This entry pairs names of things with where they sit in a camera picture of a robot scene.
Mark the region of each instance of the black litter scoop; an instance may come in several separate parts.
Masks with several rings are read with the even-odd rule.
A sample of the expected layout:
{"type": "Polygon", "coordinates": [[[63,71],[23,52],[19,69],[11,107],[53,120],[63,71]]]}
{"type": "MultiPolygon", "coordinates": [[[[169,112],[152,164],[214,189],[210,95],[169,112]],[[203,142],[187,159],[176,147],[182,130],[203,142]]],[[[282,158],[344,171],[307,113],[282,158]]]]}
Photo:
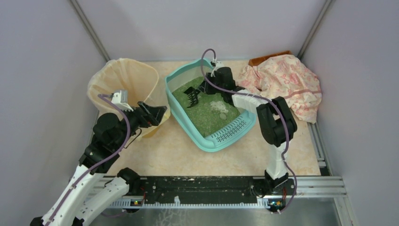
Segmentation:
{"type": "Polygon", "coordinates": [[[187,108],[194,107],[198,104],[198,94],[200,93],[198,89],[194,89],[194,87],[190,86],[184,93],[187,94],[190,100],[190,106],[187,108]]]}

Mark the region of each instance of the white bracket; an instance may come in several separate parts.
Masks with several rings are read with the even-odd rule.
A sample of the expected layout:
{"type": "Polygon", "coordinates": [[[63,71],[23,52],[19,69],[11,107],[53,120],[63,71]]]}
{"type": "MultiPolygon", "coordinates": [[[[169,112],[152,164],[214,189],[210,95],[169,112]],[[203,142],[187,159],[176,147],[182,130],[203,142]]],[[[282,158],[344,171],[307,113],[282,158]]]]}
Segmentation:
{"type": "Polygon", "coordinates": [[[256,97],[252,97],[252,96],[248,96],[248,94],[252,94],[251,92],[249,92],[246,89],[240,90],[239,93],[243,93],[245,95],[240,95],[240,94],[234,94],[232,96],[233,99],[233,104],[235,107],[239,107],[242,109],[245,109],[249,112],[252,112],[256,115],[258,115],[256,108],[259,105],[262,104],[267,104],[266,100],[262,100],[256,97]]]}
{"type": "Polygon", "coordinates": [[[75,219],[80,206],[86,199],[86,196],[91,189],[93,189],[93,186],[97,183],[97,181],[104,176],[103,173],[95,173],[94,175],[88,173],[75,187],[72,187],[72,184],[76,181],[76,179],[78,179],[86,170],[88,169],[84,165],[76,167],[75,173],[73,174],[68,186],[62,192],[61,196],[58,198],[57,202],[50,209],[50,211],[48,211],[42,217],[44,225],[50,221],[50,216],[53,214],[54,210],[69,190],[71,190],[70,194],[63,202],[57,214],[54,216],[54,219],[50,221],[49,226],[72,225],[72,222],[75,219]]]}
{"type": "Polygon", "coordinates": [[[84,219],[83,226],[89,226],[111,203],[128,193],[129,185],[122,178],[114,178],[93,198],[84,203],[76,214],[77,219],[84,219]]]}
{"type": "Polygon", "coordinates": [[[215,63],[215,67],[212,70],[211,77],[214,77],[215,76],[215,71],[217,71],[221,67],[224,67],[224,64],[221,61],[218,61],[216,59],[213,59],[212,62],[215,63]]]}
{"type": "Polygon", "coordinates": [[[112,95],[111,102],[122,111],[133,111],[132,107],[128,104],[128,92],[126,90],[117,90],[112,95]]]}
{"type": "Polygon", "coordinates": [[[266,172],[273,180],[281,178],[287,173],[287,168],[281,156],[286,148],[286,143],[282,143],[280,147],[269,145],[269,164],[267,165],[266,172]]]}

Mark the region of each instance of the litter box grate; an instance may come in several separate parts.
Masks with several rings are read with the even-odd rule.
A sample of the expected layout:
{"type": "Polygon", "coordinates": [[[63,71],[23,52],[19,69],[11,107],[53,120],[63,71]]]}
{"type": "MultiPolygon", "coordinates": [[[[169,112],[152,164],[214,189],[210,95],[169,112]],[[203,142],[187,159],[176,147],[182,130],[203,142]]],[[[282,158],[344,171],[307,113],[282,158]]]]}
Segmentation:
{"type": "Polygon", "coordinates": [[[230,122],[227,126],[212,134],[211,138],[216,139],[216,141],[219,143],[223,143],[224,141],[228,140],[229,138],[240,132],[240,130],[245,128],[245,126],[247,125],[247,121],[245,121],[244,118],[240,115],[235,120],[230,122]]]}

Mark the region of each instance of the brown box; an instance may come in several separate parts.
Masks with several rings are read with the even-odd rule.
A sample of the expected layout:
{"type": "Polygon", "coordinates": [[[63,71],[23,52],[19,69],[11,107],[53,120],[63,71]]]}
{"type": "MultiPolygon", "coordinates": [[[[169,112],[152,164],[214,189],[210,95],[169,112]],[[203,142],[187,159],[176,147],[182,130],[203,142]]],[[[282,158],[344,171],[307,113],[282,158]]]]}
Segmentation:
{"type": "Polygon", "coordinates": [[[261,57],[258,57],[258,58],[250,59],[249,62],[248,62],[248,65],[249,65],[249,66],[258,66],[258,65],[260,65],[263,61],[269,59],[270,57],[280,56],[280,55],[285,55],[285,54],[290,54],[290,55],[292,55],[291,51],[287,50],[287,51],[280,52],[280,53],[275,53],[275,54],[271,54],[271,55],[267,55],[267,56],[261,56],[261,57]]]}

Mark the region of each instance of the white litter clump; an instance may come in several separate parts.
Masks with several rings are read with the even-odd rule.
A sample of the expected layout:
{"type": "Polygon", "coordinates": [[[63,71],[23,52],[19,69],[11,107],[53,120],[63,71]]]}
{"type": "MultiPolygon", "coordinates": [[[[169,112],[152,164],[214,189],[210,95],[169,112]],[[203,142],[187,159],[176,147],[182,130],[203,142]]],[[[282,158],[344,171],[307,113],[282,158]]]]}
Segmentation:
{"type": "Polygon", "coordinates": [[[219,118],[221,118],[223,120],[226,120],[227,116],[225,114],[223,114],[223,113],[220,113],[219,118]]]}
{"type": "Polygon", "coordinates": [[[213,110],[220,111],[221,113],[228,113],[229,112],[229,110],[227,110],[226,106],[224,105],[224,102],[220,101],[220,100],[219,101],[212,101],[211,102],[211,108],[213,110]]]}

